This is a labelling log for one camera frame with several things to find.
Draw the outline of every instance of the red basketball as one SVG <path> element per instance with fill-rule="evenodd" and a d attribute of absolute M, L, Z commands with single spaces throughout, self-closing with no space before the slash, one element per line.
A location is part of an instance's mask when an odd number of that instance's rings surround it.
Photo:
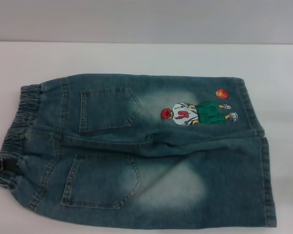
<path fill-rule="evenodd" d="M 216 96 L 220 99 L 226 99 L 227 97 L 229 97 L 229 94 L 226 90 L 224 89 L 218 89 L 216 91 Z"/>

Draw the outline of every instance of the pocket stitching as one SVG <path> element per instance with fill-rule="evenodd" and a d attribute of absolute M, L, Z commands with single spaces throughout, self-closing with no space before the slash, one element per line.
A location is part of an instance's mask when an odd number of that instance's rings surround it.
<path fill-rule="evenodd" d="M 130 94 L 130 97 L 138 104 L 137 110 L 130 116 L 129 119 L 126 119 L 126 121 L 128 122 L 128 124 L 124 123 L 122 126 L 103 126 L 101 128 L 98 129 L 94 129 L 94 130 L 87 130 L 87 121 L 85 119 L 85 108 L 87 106 L 87 101 L 86 101 L 86 96 L 87 93 L 103 93 L 103 92 L 108 92 L 109 90 L 111 91 L 125 91 L 128 92 Z M 107 88 L 107 89 L 98 89 L 98 90 L 82 90 L 81 91 L 81 118 L 80 118 L 80 126 L 79 126 L 79 130 L 80 132 L 94 132 L 94 131 L 98 131 L 98 130 L 104 130 L 104 129 L 109 129 L 109 128 L 121 128 L 121 127 L 129 127 L 132 125 L 132 123 L 134 122 L 134 120 L 136 119 L 137 115 L 141 112 L 142 110 L 142 105 L 139 102 L 139 100 L 136 98 L 136 96 L 134 95 L 133 91 L 131 88 Z"/>
<path fill-rule="evenodd" d="M 98 158 L 99 156 L 101 156 L 101 155 L 94 155 L 91 157 Z M 123 199 L 121 199 L 117 203 L 114 203 L 111 205 L 103 204 L 103 203 L 84 203 L 84 202 L 71 202 L 71 201 L 69 201 L 70 196 L 71 196 L 70 188 L 72 186 L 72 181 L 74 179 L 75 172 L 77 171 L 81 160 L 84 160 L 87 157 L 87 155 L 77 154 L 75 157 L 74 163 L 68 173 L 64 193 L 63 193 L 60 204 L 65 205 L 65 206 L 89 207 L 89 208 L 100 208 L 100 209 L 119 209 L 119 208 L 121 208 L 139 190 L 139 187 L 141 186 L 142 183 L 141 183 L 141 178 L 140 178 L 137 164 L 135 162 L 134 157 L 129 156 L 129 155 L 118 155 L 118 156 L 127 157 L 129 159 L 130 164 L 133 166 L 133 169 L 134 169 L 134 172 L 136 175 L 136 180 L 137 180 L 137 183 L 135 184 L 135 186 L 131 189 L 131 191 Z"/>

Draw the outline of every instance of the seam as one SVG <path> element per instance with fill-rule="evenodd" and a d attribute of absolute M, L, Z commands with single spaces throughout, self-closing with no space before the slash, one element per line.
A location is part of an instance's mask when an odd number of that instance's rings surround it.
<path fill-rule="evenodd" d="M 241 87 L 240 87 L 240 83 L 239 83 L 239 81 L 238 81 L 237 78 L 235 79 L 235 83 L 236 83 L 236 86 L 237 86 L 238 91 L 239 91 L 239 94 L 240 94 L 240 99 L 241 99 L 241 102 L 242 102 L 242 105 L 243 105 L 244 111 L 245 111 L 245 113 L 247 114 L 249 125 L 250 125 L 252 128 L 254 128 L 254 126 L 252 125 L 251 120 L 250 120 L 249 112 L 248 112 L 248 110 L 247 110 L 247 108 L 246 108 L 246 106 L 245 106 L 244 100 L 243 100 L 243 98 L 242 98 Z"/>
<path fill-rule="evenodd" d="M 67 112 L 67 105 L 68 105 L 68 89 L 67 89 L 67 81 L 66 77 L 61 79 L 62 87 L 63 87 L 63 100 L 62 100 L 62 112 L 61 112 L 61 131 L 65 131 L 66 126 L 66 112 Z"/>
<path fill-rule="evenodd" d="M 40 190 L 36 194 L 36 196 L 30 201 L 30 204 L 29 204 L 28 209 L 31 210 L 31 211 L 34 211 L 34 209 L 37 206 L 38 202 L 40 202 L 41 199 L 43 198 L 44 193 L 45 193 L 45 189 L 46 189 L 46 185 L 47 185 L 47 181 L 48 181 L 48 178 L 49 178 L 49 175 L 50 175 L 50 173 L 51 173 L 54 165 L 60 159 L 60 154 L 61 154 L 60 151 L 61 150 L 60 150 L 60 147 L 59 147 L 59 144 L 58 144 L 59 138 L 60 138 L 60 135 L 57 135 L 57 140 L 55 140 L 55 142 L 53 144 L 53 146 L 54 146 L 54 152 L 55 152 L 55 158 L 52 159 L 51 161 L 49 161 L 49 163 L 47 164 L 47 167 L 46 167 L 46 169 L 44 171 L 44 174 L 42 176 L 42 179 L 41 179 Z"/>
<path fill-rule="evenodd" d="M 54 138 L 53 136 L 56 135 L 56 133 L 51 133 L 51 132 L 44 132 L 44 131 L 40 131 L 40 130 L 31 130 L 31 132 L 26 132 L 26 135 L 35 135 L 35 136 L 43 136 L 43 137 L 49 137 L 49 138 Z M 145 146 L 145 145 L 150 145 L 152 144 L 154 141 L 151 138 L 150 140 L 147 141 L 143 141 L 143 142 L 104 142 L 104 141 L 97 141 L 97 140 L 86 140 L 86 139 L 80 139 L 80 138 L 76 138 L 73 136 L 68 136 L 68 135 L 63 135 L 63 140 L 64 139 L 75 141 L 77 143 L 85 143 L 85 144 L 98 144 L 99 146 Z"/>
<path fill-rule="evenodd" d="M 260 153 L 261 153 L 261 163 L 262 163 L 262 170 L 263 170 L 263 187 L 264 187 L 264 202 L 265 202 L 265 220 L 266 220 L 266 226 L 269 226 L 269 221 L 268 221 L 268 216 L 267 216 L 267 193 L 266 193 L 266 175 L 265 175 L 265 169 L 264 169 L 264 145 L 263 145 L 263 139 L 260 139 L 260 143 L 261 143 L 261 149 L 260 149 Z"/>
<path fill-rule="evenodd" d="M 265 193 L 265 210 L 266 210 L 266 221 L 267 227 L 276 226 L 275 208 L 272 195 L 271 187 L 271 176 L 270 176 L 270 162 L 269 162 L 269 148 L 268 142 L 265 137 L 261 137 L 262 142 L 262 164 L 263 164 L 263 175 L 264 175 L 264 193 Z"/>
<path fill-rule="evenodd" d="M 133 91 L 131 88 L 127 88 L 126 91 L 131 95 L 131 98 L 138 104 L 138 108 L 137 110 L 133 113 L 133 115 L 130 117 L 128 121 L 128 123 L 130 125 L 132 125 L 132 123 L 134 122 L 134 120 L 136 119 L 137 115 L 141 112 L 142 110 L 142 105 L 141 103 L 138 101 L 137 97 L 134 95 Z"/>
<path fill-rule="evenodd" d="M 60 129 L 58 130 L 57 134 L 54 134 L 54 144 L 53 144 L 55 158 L 48 162 L 47 167 L 44 171 L 44 174 L 42 175 L 42 179 L 41 179 L 41 183 L 40 183 L 40 190 L 29 203 L 28 209 L 31 211 L 34 211 L 37 204 L 42 200 L 42 198 L 45 194 L 48 178 L 51 174 L 51 171 L 52 171 L 54 165 L 61 158 L 60 140 L 62 138 L 63 130 L 65 130 L 66 111 L 67 111 L 67 105 L 68 105 L 68 90 L 67 90 L 66 77 L 61 79 L 61 84 L 62 84 L 62 89 L 63 89 L 62 105 L 61 105 L 62 106 L 61 122 L 60 122 Z"/>

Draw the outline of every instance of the cartoon character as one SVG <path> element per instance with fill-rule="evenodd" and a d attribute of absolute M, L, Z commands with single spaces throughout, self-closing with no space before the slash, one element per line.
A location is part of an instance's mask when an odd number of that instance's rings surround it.
<path fill-rule="evenodd" d="M 177 103 L 172 109 L 166 108 L 161 112 L 161 117 L 164 119 L 172 119 L 179 125 L 193 125 L 198 123 L 220 124 L 227 120 L 235 122 L 238 120 L 238 114 L 231 112 L 224 115 L 218 112 L 218 109 L 231 109 L 227 104 L 218 104 L 214 101 L 204 101 L 198 105 L 190 105 L 185 102 Z"/>

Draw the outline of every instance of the faded denim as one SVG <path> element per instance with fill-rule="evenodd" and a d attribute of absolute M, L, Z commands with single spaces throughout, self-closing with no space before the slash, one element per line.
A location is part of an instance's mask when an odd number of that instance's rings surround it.
<path fill-rule="evenodd" d="M 18 165 L 0 186 L 49 218 L 276 226 L 268 142 L 239 78 L 84 74 L 24 86 L 0 157 Z"/>

